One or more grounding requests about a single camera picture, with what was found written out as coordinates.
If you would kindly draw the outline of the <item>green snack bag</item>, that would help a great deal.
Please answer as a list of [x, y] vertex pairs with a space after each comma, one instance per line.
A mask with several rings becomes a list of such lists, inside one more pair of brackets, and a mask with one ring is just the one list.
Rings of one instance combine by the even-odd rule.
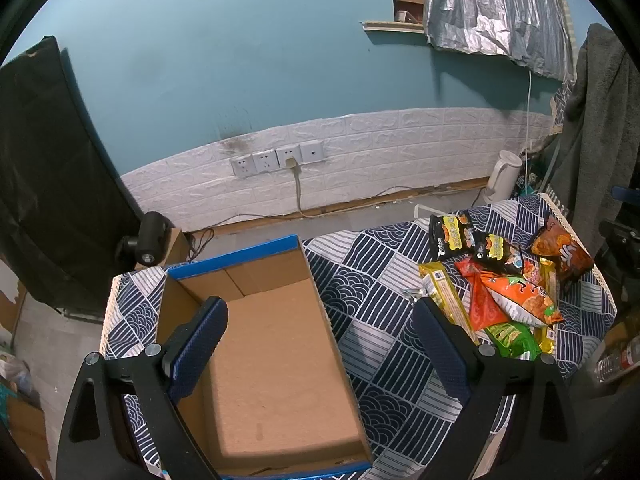
[[517, 322], [505, 322], [485, 328], [485, 333], [497, 347], [500, 356], [533, 361], [541, 354], [529, 328]]

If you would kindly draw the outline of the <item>black fabric panel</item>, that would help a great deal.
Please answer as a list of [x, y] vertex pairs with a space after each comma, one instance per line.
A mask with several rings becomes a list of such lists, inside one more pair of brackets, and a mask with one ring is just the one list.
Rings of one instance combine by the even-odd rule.
[[1, 255], [30, 294], [100, 316], [140, 219], [93, 142], [43, 38], [1, 69]]

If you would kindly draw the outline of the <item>white electric kettle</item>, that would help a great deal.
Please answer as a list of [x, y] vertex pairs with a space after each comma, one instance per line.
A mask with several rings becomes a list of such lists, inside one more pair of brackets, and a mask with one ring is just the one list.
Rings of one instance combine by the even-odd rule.
[[507, 200], [513, 192], [522, 168], [523, 162], [520, 156], [510, 151], [500, 151], [482, 193], [483, 202], [491, 205], [500, 202], [500, 200]]

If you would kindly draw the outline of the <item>long yellow snack pack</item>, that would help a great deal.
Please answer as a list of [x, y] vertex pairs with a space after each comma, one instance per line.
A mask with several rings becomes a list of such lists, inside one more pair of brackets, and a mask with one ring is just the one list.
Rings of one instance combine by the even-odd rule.
[[420, 277], [427, 296], [438, 305], [448, 321], [465, 331], [474, 344], [479, 344], [476, 333], [472, 330], [469, 315], [450, 281], [446, 268], [439, 261], [420, 263]]

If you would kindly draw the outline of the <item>white wall socket strip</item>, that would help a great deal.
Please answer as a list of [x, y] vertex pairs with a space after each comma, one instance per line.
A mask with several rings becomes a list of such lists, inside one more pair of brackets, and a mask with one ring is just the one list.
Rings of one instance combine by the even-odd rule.
[[312, 140], [236, 156], [230, 159], [230, 165], [235, 177], [247, 178], [258, 174], [270, 174], [281, 169], [291, 169], [292, 165], [288, 163], [290, 159], [294, 160], [298, 166], [302, 166], [322, 162], [326, 159], [326, 153], [320, 140]]

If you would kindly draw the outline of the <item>large black snack bag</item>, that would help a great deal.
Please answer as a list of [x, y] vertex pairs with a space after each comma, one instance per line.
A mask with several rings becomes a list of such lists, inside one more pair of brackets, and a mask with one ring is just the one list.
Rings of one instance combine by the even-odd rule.
[[428, 226], [430, 251], [436, 260], [469, 255], [475, 249], [475, 229], [469, 213], [432, 214]]

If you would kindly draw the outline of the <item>blue-edged cardboard box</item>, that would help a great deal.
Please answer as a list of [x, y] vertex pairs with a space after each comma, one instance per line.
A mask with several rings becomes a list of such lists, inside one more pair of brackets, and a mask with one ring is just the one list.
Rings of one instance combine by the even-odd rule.
[[224, 479], [357, 477], [372, 462], [352, 386], [297, 236], [174, 266], [156, 340], [210, 297], [216, 344], [178, 410]]

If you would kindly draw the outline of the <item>brown-orange chip bag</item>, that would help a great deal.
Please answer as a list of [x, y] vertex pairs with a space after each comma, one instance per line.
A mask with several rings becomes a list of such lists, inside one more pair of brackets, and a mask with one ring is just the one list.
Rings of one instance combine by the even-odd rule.
[[555, 263], [556, 275], [561, 283], [578, 280], [591, 271], [594, 265], [589, 252], [582, 248], [553, 214], [548, 214], [544, 225], [530, 241], [529, 250], [532, 254]]

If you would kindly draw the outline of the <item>red snack bag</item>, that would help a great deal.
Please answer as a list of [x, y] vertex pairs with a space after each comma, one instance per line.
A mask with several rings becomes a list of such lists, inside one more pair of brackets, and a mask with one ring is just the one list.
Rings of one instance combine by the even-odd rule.
[[509, 318], [492, 298], [489, 290], [482, 282], [482, 269], [466, 257], [456, 262], [458, 272], [471, 286], [470, 322], [473, 330], [484, 330], [489, 326], [506, 323]]

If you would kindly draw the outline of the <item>orange green-label snack bag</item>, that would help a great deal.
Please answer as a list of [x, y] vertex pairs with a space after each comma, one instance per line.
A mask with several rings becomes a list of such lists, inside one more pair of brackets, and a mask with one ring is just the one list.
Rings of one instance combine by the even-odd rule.
[[541, 328], [564, 320], [546, 291], [521, 276], [482, 271], [480, 281], [514, 322]]

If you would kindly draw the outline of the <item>navy patterned tablecloth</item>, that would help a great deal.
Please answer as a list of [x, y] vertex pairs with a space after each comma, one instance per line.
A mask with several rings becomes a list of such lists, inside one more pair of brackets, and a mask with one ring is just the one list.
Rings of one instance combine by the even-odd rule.
[[[524, 248], [548, 215], [560, 221], [561, 211], [539, 194], [470, 213], [474, 226]], [[419, 263], [435, 260], [427, 229], [421, 218], [303, 241], [374, 456], [368, 470], [322, 479], [407, 478], [431, 461], [460, 413], [424, 354], [403, 294], [420, 287]], [[100, 343], [108, 360], [136, 356], [160, 338], [167, 278], [162, 268], [114, 278]], [[565, 321], [555, 330], [553, 355], [563, 377], [570, 377], [604, 339], [617, 308], [597, 268], [560, 292], [556, 304]]]

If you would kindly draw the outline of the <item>gold foil snack pack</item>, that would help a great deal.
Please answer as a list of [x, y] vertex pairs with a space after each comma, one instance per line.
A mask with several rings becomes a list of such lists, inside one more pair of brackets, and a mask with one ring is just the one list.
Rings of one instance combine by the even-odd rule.
[[[556, 280], [554, 262], [547, 258], [540, 258], [539, 274], [542, 287], [555, 302], [558, 298], [558, 281]], [[555, 325], [553, 323], [544, 328], [535, 328], [534, 336], [542, 352], [555, 355]]]

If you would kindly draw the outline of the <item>silver foil curtain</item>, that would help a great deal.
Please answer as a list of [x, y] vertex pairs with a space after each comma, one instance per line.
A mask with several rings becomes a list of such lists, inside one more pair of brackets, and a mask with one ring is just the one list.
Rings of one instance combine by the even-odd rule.
[[558, 81], [574, 76], [566, 0], [425, 0], [423, 23], [436, 49], [504, 56]]

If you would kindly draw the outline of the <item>plastic water bottle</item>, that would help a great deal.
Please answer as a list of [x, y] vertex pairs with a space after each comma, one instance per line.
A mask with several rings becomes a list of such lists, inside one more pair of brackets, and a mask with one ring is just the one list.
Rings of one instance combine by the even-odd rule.
[[604, 356], [598, 361], [596, 369], [597, 382], [607, 385], [615, 382], [631, 370], [639, 366], [640, 360], [640, 336], [637, 335], [628, 341], [623, 348]]

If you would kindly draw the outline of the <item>small black snack bag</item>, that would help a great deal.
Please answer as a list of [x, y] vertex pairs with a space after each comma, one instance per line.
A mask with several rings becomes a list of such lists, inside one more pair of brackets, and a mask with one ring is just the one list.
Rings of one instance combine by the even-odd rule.
[[521, 248], [510, 244], [497, 234], [477, 231], [474, 233], [473, 258], [481, 266], [501, 274], [522, 275], [524, 259]]

